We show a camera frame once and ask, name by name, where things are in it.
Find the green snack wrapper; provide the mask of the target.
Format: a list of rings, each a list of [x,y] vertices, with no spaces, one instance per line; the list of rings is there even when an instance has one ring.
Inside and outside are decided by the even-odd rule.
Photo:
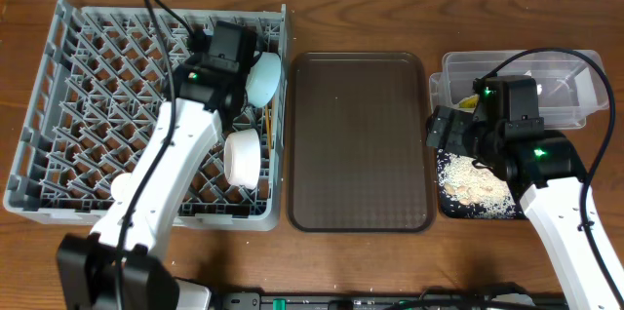
[[[469,97],[465,97],[464,99],[462,99],[457,106],[460,109],[470,109],[473,110],[477,107],[478,101],[479,101],[479,95],[471,95]]]

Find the light blue bowl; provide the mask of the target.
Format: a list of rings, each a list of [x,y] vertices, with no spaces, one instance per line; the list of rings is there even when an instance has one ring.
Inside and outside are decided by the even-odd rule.
[[[282,62],[277,54],[255,52],[246,83],[248,103],[264,107],[277,91],[281,74]]]

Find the rice food scraps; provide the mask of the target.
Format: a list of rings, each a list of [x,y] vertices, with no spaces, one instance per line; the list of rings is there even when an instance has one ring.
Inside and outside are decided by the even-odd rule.
[[[516,218],[516,204],[507,184],[486,169],[476,169],[473,159],[437,152],[436,170],[440,207],[452,218]]]

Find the wooden chopstick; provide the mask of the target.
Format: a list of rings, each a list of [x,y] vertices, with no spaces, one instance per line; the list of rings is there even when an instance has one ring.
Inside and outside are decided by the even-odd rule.
[[[269,154],[272,150],[272,131],[271,131],[271,115],[268,104],[264,106],[264,118],[265,118],[265,128],[266,128],[266,143],[267,143],[267,153]]]
[[[271,108],[270,108],[270,125],[271,125],[271,144],[272,148],[276,147],[276,131],[277,131],[277,95],[274,95],[271,100]]]

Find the pink bowl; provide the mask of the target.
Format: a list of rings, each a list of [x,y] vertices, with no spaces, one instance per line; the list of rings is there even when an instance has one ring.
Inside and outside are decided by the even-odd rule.
[[[234,186],[257,188],[261,169],[260,141],[254,129],[230,134],[223,152],[224,174]]]

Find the white paper cup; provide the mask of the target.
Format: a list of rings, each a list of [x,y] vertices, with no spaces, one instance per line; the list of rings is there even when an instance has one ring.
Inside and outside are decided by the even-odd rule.
[[[124,200],[125,188],[131,177],[131,173],[122,173],[112,180],[110,185],[111,196],[116,202]]]

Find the white paper napkin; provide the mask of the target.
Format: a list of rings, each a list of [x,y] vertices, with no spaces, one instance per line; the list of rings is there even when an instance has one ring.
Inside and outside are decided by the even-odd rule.
[[[532,78],[532,73],[531,73],[530,70],[525,72],[524,75],[525,76],[529,76],[529,77]],[[538,96],[541,96],[541,94],[542,94],[542,85],[537,83],[537,82],[536,82],[536,93],[537,93]]]

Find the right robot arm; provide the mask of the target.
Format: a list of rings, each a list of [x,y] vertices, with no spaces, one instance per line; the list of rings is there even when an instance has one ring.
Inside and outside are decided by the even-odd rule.
[[[426,143],[472,159],[504,181],[536,230],[571,309],[620,309],[623,267],[600,218],[589,175],[572,143],[548,130],[536,81],[477,79],[473,112],[437,106]]]

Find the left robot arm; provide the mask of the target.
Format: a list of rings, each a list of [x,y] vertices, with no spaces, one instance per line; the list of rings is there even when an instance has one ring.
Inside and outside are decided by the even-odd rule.
[[[117,175],[114,203],[89,235],[66,235],[57,265],[69,309],[208,309],[213,293],[164,266],[182,200],[208,152],[248,103],[250,77],[279,75],[251,29],[218,22],[196,31],[192,54],[168,69],[165,101],[133,171]]]

